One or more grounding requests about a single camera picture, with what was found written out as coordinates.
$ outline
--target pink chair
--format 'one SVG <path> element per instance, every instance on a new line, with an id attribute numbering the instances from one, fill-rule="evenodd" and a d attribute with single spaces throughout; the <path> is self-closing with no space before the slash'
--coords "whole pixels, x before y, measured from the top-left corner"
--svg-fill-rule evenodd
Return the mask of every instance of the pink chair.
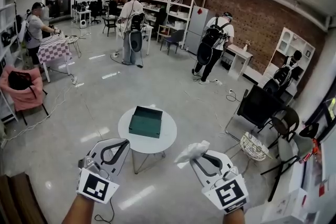
<path id="1" fill-rule="evenodd" d="M 31 89 L 34 91 L 36 97 L 30 88 L 27 88 L 22 91 L 14 90 L 9 86 L 8 76 L 12 71 L 29 73 L 32 77 Z M 43 90 L 43 82 L 40 71 L 38 68 L 32 70 L 20 70 L 16 69 L 13 66 L 6 66 L 0 78 L 0 89 L 4 92 L 7 92 L 14 101 L 15 111 L 21 111 L 22 118 L 27 125 L 26 119 L 23 115 L 23 110 L 32 109 L 39 105 L 42 105 L 44 111 L 48 114 L 46 108 L 43 105 L 43 92 L 47 95 L 47 92 Z"/>

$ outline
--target green box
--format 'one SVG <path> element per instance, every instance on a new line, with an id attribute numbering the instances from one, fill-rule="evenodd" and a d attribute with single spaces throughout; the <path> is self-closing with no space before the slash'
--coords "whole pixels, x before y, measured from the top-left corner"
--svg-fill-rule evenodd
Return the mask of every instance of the green box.
<path id="1" fill-rule="evenodd" d="M 159 138 L 162 111 L 137 106 L 129 126 L 129 133 Z"/>

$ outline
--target black pants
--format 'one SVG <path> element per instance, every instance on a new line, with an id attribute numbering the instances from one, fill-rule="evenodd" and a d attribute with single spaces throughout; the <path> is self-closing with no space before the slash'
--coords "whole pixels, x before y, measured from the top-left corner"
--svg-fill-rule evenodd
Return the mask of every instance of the black pants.
<path id="1" fill-rule="evenodd" d="M 38 57 L 37 57 L 39 47 L 40 46 L 38 46 L 36 48 L 28 49 L 29 56 L 32 58 L 34 65 L 38 65 L 40 63 L 40 61 L 38 60 Z"/>
<path id="2" fill-rule="evenodd" d="M 203 75 L 201 80 L 204 82 L 206 81 L 206 78 L 209 76 L 212 68 L 214 67 L 215 63 L 217 63 L 217 61 L 219 60 L 219 58 L 222 56 L 222 50 L 217 50 L 217 49 L 212 49 L 212 57 L 210 62 L 205 66 L 204 71 L 203 71 Z M 200 72 L 202 68 L 202 65 L 197 62 L 197 65 L 195 67 L 195 72 Z"/>

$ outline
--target white t-shirt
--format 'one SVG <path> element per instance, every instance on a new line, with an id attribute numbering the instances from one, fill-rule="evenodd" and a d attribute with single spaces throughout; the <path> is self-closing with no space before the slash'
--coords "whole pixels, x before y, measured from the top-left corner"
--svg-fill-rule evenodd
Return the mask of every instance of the white t-shirt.
<path id="1" fill-rule="evenodd" d="M 215 24 L 215 23 L 216 23 L 216 17 L 213 17 L 213 18 L 211 18 L 211 19 L 208 21 L 208 23 L 206 24 L 206 27 L 209 28 L 211 25 L 213 25 L 213 24 Z M 219 17 L 219 18 L 218 18 L 218 23 L 217 23 L 217 25 L 218 25 L 219 27 L 225 25 L 226 23 L 229 23 L 229 20 L 226 19 L 225 17 Z M 225 34 L 227 34 L 228 37 L 234 37 L 234 36 L 235 36 L 235 31 L 234 31 L 234 29 L 233 29 L 233 25 L 227 25 L 227 26 L 225 26 L 225 27 L 223 28 L 223 32 L 224 32 Z M 223 40 L 223 41 L 221 42 L 221 44 L 219 44 L 219 46 L 217 46 L 215 49 L 217 49 L 217 50 L 223 50 L 223 48 L 224 48 L 224 43 L 225 43 L 225 42 L 226 42 L 226 40 Z"/>
<path id="2" fill-rule="evenodd" d="M 130 15 L 134 14 L 135 12 L 143 12 L 142 5 L 137 0 L 131 0 L 127 3 L 125 3 L 124 7 L 121 10 L 120 17 L 121 18 L 129 18 Z M 129 31 L 131 29 L 131 20 L 125 21 L 125 24 L 128 23 L 126 27 L 126 31 Z"/>

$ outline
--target basket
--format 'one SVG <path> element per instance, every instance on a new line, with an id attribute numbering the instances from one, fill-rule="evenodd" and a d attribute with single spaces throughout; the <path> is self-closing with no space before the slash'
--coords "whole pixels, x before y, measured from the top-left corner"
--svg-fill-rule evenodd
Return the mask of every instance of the basket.
<path id="1" fill-rule="evenodd" d="M 241 138 L 240 147 L 247 156 L 255 161 L 261 162 L 267 157 L 271 158 L 268 154 L 268 148 L 248 132 L 246 132 Z"/>

